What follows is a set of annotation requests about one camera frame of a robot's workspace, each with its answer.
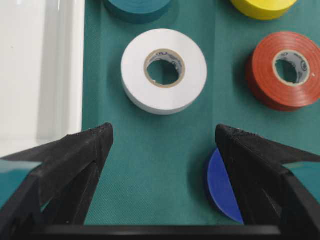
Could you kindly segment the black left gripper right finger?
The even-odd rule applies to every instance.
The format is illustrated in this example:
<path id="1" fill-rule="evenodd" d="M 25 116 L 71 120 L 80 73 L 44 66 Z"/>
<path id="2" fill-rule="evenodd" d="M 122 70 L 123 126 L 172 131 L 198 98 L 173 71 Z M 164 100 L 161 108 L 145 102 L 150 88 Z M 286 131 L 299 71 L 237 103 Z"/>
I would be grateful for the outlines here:
<path id="1" fill-rule="evenodd" d="M 299 170 L 313 167 L 310 178 L 319 187 L 318 155 L 224 124 L 216 126 L 215 142 L 244 220 L 242 234 L 319 239 L 320 203 L 298 178 Z"/>

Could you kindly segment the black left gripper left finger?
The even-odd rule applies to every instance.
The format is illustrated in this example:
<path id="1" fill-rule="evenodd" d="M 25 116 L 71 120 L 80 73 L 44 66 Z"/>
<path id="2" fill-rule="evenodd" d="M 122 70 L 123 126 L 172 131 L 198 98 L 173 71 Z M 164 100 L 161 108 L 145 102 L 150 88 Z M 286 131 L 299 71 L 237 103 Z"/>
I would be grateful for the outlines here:
<path id="1" fill-rule="evenodd" d="M 0 237 L 83 225 L 114 142 L 104 123 L 0 159 Z"/>

